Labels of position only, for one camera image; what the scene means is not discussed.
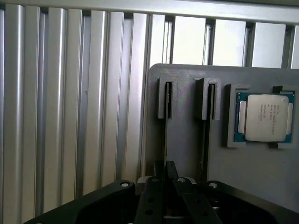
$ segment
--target screw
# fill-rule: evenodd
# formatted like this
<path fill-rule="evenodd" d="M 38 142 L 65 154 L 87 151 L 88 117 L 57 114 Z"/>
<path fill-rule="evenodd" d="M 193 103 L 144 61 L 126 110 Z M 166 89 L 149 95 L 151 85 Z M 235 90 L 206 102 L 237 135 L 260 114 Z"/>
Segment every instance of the screw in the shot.
<path fill-rule="evenodd" d="M 122 187 L 127 187 L 127 186 L 129 186 L 129 184 L 128 183 L 121 183 L 121 186 Z"/>
<path fill-rule="evenodd" d="M 184 178 L 178 178 L 178 182 L 184 183 L 185 179 Z"/>
<path fill-rule="evenodd" d="M 216 188 L 216 187 L 218 187 L 218 185 L 217 185 L 216 183 L 210 183 L 209 186 L 210 186 L 211 188 Z"/>

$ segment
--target gray plastic panel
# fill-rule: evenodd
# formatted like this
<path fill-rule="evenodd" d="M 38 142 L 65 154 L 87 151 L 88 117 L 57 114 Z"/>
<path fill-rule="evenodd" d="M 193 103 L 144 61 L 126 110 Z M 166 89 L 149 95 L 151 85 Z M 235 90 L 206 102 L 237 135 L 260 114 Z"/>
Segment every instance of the gray plastic panel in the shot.
<path fill-rule="evenodd" d="M 145 102 L 146 175 L 153 174 L 153 162 L 160 159 L 163 150 L 164 120 L 157 116 L 159 79 L 171 78 L 178 82 L 176 116 L 168 120 L 167 160 L 175 161 L 180 176 L 197 179 L 204 121 L 197 119 L 195 114 L 195 101 L 200 101 L 195 98 L 196 81 L 202 78 L 220 78 L 220 120 L 211 121 L 213 135 L 208 153 L 208 180 L 224 182 L 299 212 L 298 147 L 278 149 L 277 145 L 272 147 L 259 142 L 247 142 L 243 147 L 227 147 L 231 86 L 234 86 L 234 91 L 241 88 L 240 91 L 250 89 L 250 92 L 258 93 L 273 93 L 274 86 L 283 86 L 282 91 L 286 91 L 285 88 L 289 86 L 296 90 L 294 85 L 299 83 L 298 74 L 298 70 L 287 69 L 154 65 L 148 77 L 148 101 Z M 298 135 L 296 132 L 293 138 L 298 138 Z"/>

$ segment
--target metal frame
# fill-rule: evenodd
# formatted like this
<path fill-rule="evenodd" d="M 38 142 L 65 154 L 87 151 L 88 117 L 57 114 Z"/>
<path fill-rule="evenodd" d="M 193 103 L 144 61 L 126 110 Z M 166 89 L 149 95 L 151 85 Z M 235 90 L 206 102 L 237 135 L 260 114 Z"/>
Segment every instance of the metal frame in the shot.
<path fill-rule="evenodd" d="M 299 24 L 299 8 L 223 1 L 179 0 L 1 0 L 5 4 L 79 8 L 116 12 L 171 14 L 239 21 Z"/>

